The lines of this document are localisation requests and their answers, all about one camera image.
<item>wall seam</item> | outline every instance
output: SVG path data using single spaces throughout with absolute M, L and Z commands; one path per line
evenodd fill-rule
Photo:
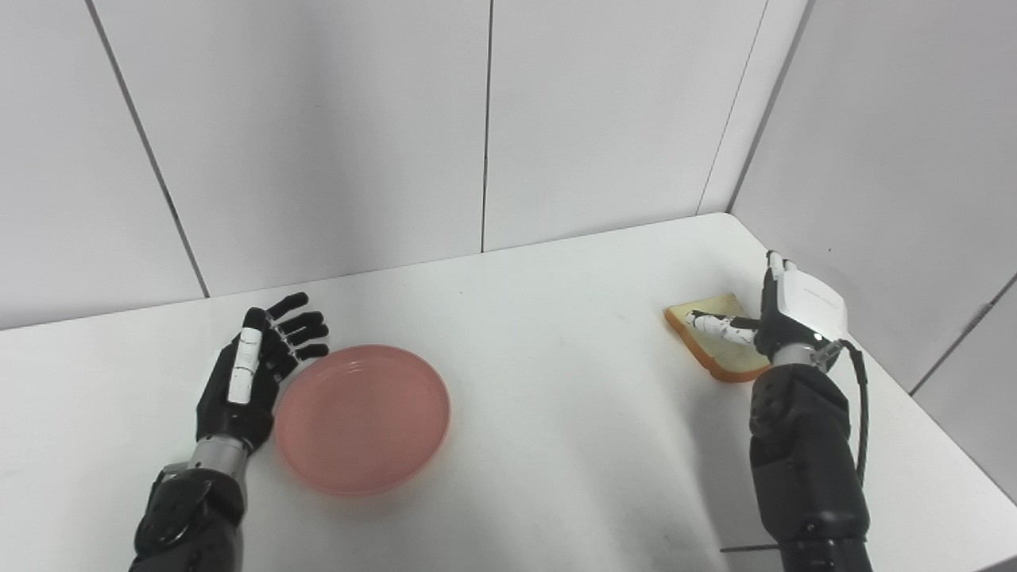
M 975 328 L 978 327 L 978 324 L 981 324 L 981 321 L 984 320 L 986 316 L 989 316 L 989 312 L 991 312 L 993 308 L 996 307 L 996 304 L 998 304 L 1000 300 L 1003 299 L 1003 296 L 1005 296 L 1007 292 L 1010 291 L 1011 288 L 1013 288 L 1013 285 L 1015 283 L 1017 283 L 1017 273 L 1014 273 L 1014 275 L 1010 277 L 1010 280 L 1008 280 L 1007 283 L 1003 285 L 1003 288 L 1001 288 L 1000 291 L 997 292 L 995 296 L 993 296 L 993 299 L 989 300 L 989 302 L 982 304 L 982 306 L 978 308 L 977 313 L 975 313 L 974 318 L 971 319 L 970 322 L 968 322 L 967 326 L 965 326 L 963 330 L 961 330 L 961 333 L 959 336 L 957 336 L 957 339 L 954 340 L 953 343 L 950 344 L 950 347 L 948 347 L 947 350 L 943 352 L 943 355 L 941 355 L 940 358 L 937 359 L 935 363 L 933 363 L 933 366 L 929 368 L 929 371 L 926 371 L 925 375 L 922 376 L 920 380 L 918 380 L 918 383 L 914 386 L 914 388 L 912 388 L 911 391 L 907 392 L 908 395 L 914 397 L 914 395 L 918 393 L 918 390 L 925 385 L 925 382 L 928 382 L 933 377 L 933 374 L 935 374 L 936 370 L 939 369 L 940 366 L 946 362 L 947 358 L 950 357 L 950 355 L 958 347 L 960 347 L 960 344 L 964 341 L 965 338 L 967 338 L 967 336 L 971 332 L 974 331 Z
M 801 36 L 805 32 L 805 26 L 809 24 L 809 17 L 813 13 L 813 7 L 816 5 L 816 0 L 809 0 L 805 4 L 804 10 L 801 11 L 801 19 L 798 20 L 798 27 L 794 31 L 794 38 L 791 40 L 791 47 L 787 50 L 787 55 L 784 57 L 784 63 L 780 66 L 780 72 L 777 74 L 777 80 L 774 81 L 773 90 L 770 92 L 770 99 L 767 100 L 766 108 L 763 110 L 763 117 L 760 118 L 760 124 L 756 128 L 756 134 L 753 136 L 753 142 L 749 146 L 749 153 L 745 155 L 745 162 L 741 165 L 741 173 L 738 174 L 738 181 L 734 183 L 734 192 L 731 193 L 731 199 L 727 203 L 727 209 L 725 213 L 730 214 L 734 210 L 734 203 L 738 198 L 738 193 L 741 192 L 741 185 L 745 181 L 745 175 L 749 174 L 749 167 L 753 163 L 753 159 L 756 157 L 756 150 L 759 148 L 760 139 L 763 138 L 763 131 L 766 130 L 766 125 L 770 121 L 770 114 L 773 113 L 774 104 L 777 102 L 777 97 L 780 95 L 780 89 L 784 85 L 784 78 L 787 76 L 787 70 L 791 67 L 791 61 L 794 59 L 794 53 L 798 51 L 798 44 L 801 42 Z
M 706 189 L 710 187 L 710 177 L 713 176 L 713 168 L 717 166 L 717 158 L 720 157 L 720 148 L 724 145 L 724 136 L 727 135 L 727 126 L 731 122 L 731 115 L 734 113 L 734 106 L 738 102 L 738 94 L 741 93 L 741 82 L 745 79 L 745 70 L 749 69 L 749 62 L 753 59 L 753 51 L 756 49 L 756 41 L 760 37 L 760 28 L 763 27 L 763 20 L 766 18 L 766 10 L 770 7 L 770 0 L 763 4 L 763 13 L 760 14 L 760 21 L 756 24 L 756 34 L 753 35 L 753 43 L 749 46 L 749 55 L 745 57 L 745 65 L 741 67 L 741 75 L 738 76 L 738 85 L 734 89 L 734 97 L 731 98 L 731 107 L 727 110 L 727 118 L 724 119 L 724 127 L 720 130 L 720 140 L 717 141 L 717 150 L 713 153 L 713 161 L 710 163 L 710 170 L 706 174 L 706 182 L 703 183 L 703 192 L 700 193 L 699 203 L 696 204 L 696 214 L 703 208 L 703 198 L 706 197 Z
M 163 193 L 163 199 L 166 202 L 166 206 L 170 211 L 170 216 L 173 218 L 173 224 L 177 228 L 177 234 L 180 236 L 180 242 L 183 244 L 184 251 L 187 253 L 187 260 L 190 261 L 191 270 L 194 271 L 194 278 L 197 279 L 197 284 L 201 288 L 201 295 L 205 298 L 208 297 L 208 287 L 204 283 L 204 277 L 201 275 L 201 269 L 198 267 L 197 260 L 194 258 L 194 250 L 191 248 L 190 241 L 187 239 L 187 233 L 184 231 L 183 223 L 180 222 L 180 215 L 177 213 L 176 205 L 173 203 L 173 196 L 170 195 L 170 189 L 166 186 L 166 179 L 163 177 L 163 171 L 159 168 L 159 163 L 156 161 L 156 154 L 152 150 L 152 145 L 148 141 L 148 135 L 145 133 L 144 126 L 141 125 L 141 118 L 137 113 L 137 108 L 134 106 L 134 100 L 130 97 L 130 92 L 127 90 L 127 81 L 124 79 L 123 72 L 120 70 L 120 64 L 117 63 L 116 56 L 113 55 L 113 46 L 110 44 L 110 39 L 106 35 L 106 28 L 103 26 L 103 22 L 99 17 L 99 10 L 96 9 L 94 0 L 84 0 L 85 6 L 88 8 L 88 14 L 92 16 L 92 21 L 96 25 L 96 32 L 99 34 L 99 40 L 103 44 L 103 49 L 106 51 L 106 57 L 110 61 L 110 66 L 113 68 L 113 74 L 116 76 L 117 84 L 120 87 L 120 94 L 124 98 L 124 103 L 127 105 L 127 111 L 130 113 L 131 120 L 134 122 L 134 128 L 137 130 L 138 137 L 141 139 L 141 147 L 144 148 L 144 153 L 148 157 L 148 164 L 152 166 L 153 173 L 156 175 L 156 181 L 159 183 L 159 188 Z

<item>robot forearm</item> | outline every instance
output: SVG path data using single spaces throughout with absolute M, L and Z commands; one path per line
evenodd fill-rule
M 239 570 L 246 465 L 240 441 L 208 436 L 188 463 L 164 468 L 134 536 L 130 572 Z

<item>bread slice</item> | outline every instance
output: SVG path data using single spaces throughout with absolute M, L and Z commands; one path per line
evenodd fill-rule
M 685 314 L 698 309 L 710 313 L 747 317 L 734 294 L 723 294 L 673 305 L 664 310 L 664 318 L 674 328 L 696 360 L 720 382 L 751 382 L 770 367 L 770 361 L 755 347 L 711 336 L 685 324 Z

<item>fingertip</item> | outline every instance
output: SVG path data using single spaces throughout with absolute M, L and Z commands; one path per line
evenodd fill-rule
M 310 344 L 299 348 L 295 353 L 300 360 L 324 357 L 328 355 L 328 346 L 324 344 Z

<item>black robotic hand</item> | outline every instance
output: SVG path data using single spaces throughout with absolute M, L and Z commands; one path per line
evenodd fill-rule
M 300 292 L 287 296 L 267 310 L 257 307 L 247 310 L 244 327 L 261 332 L 249 401 L 232 403 L 228 400 L 237 347 L 242 343 L 238 335 L 219 352 L 219 359 L 198 401 L 198 441 L 210 436 L 228 436 L 242 442 L 248 454 L 252 454 L 268 439 L 280 382 L 292 374 L 300 361 L 328 353 L 324 344 L 307 343 L 328 334 L 321 312 L 303 312 L 279 322 L 307 301 L 307 294 Z
M 301 292 L 267 310 L 250 308 L 240 334 L 219 352 L 197 404 L 194 454 L 165 467 L 153 483 L 131 572 L 239 569 L 247 458 L 272 434 L 279 383 L 301 361 L 328 353 L 324 344 L 308 343 L 328 334 L 320 312 L 278 322 L 307 301 Z

